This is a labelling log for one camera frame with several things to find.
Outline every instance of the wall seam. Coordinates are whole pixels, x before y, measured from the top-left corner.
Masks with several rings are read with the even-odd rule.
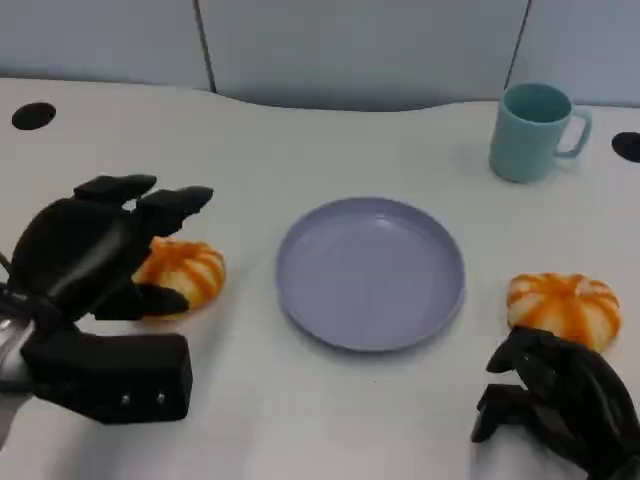
[[[198,28],[198,38],[202,47],[202,56],[207,69],[207,78],[209,80],[209,89],[213,93],[217,93],[216,81],[213,76],[213,68],[211,66],[211,54],[209,53],[209,45],[207,43],[207,34],[204,31],[204,22],[202,21],[202,10],[200,8],[200,0],[193,0],[193,10],[196,15],[196,26]]]
[[[524,29],[527,26],[527,19],[529,18],[529,11],[531,10],[531,5],[533,4],[533,0],[527,0],[527,6],[524,10],[524,18],[522,19],[522,24],[520,25],[520,31],[518,32],[518,39],[516,40],[516,46],[513,49],[513,55],[511,57],[511,63],[509,64],[509,71],[507,72],[507,78],[504,82],[504,89],[506,90],[509,86],[509,82],[511,81],[511,74],[513,73],[513,66],[516,63],[516,57],[518,56],[518,50],[520,50],[520,43],[522,42],[522,36],[524,34]]]

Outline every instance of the robot finger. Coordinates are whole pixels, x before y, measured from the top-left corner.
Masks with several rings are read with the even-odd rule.
[[[166,237],[180,230],[182,222],[198,213],[212,195],[213,190],[207,187],[158,190],[138,200],[134,213],[140,216],[144,233]]]
[[[140,320],[143,317],[186,312],[184,295],[157,285],[125,283],[107,297],[92,313],[96,320]]]
[[[515,359],[526,354],[535,355],[541,362],[558,370],[564,366],[565,353],[578,347],[578,344],[561,340],[544,330],[517,327],[497,348],[487,364],[487,371],[502,373],[514,370]]]
[[[478,403],[471,441],[489,439],[500,425],[521,425],[557,455],[589,466],[586,447],[576,440],[554,408],[518,385],[487,386]]]
[[[152,175],[139,174],[126,177],[100,175],[77,186],[73,193],[79,200],[123,205],[129,200],[141,197],[155,184],[156,177]]]

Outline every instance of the mug handle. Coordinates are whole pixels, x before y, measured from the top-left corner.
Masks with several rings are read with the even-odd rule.
[[[582,118],[584,120],[584,128],[582,129],[580,140],[578,140],[578,143],[575,147],[573,147],[571,150],[567,150],[566,152],[558,152],[556,150],[556,156],[561,158],[575,158],[580,155],[580,152],[582,152],[582,149],[586,145],[587,140],[589,140],[589,135],[591,135],[591,112],[589,112],[588,110],[575,110],[572,113],[572,116]]]

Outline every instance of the light blue mug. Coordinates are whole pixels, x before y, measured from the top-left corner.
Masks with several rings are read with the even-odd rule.
[[[558,143],[573,115],[584,119],[582,134],[575,147],[559,152]],[[500,100],[489,164],[506,180],[534,182],[554,168],[556,157],[578,156],[590,134],[591,114],[575,110],[557,88],[541,83],[515,85]]]

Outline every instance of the silver metal part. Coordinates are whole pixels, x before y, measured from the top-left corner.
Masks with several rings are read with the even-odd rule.
[[[31,376],[20,349],[33,328],[30,321],[0,319],[0,451],[18,409],[32,396]]]

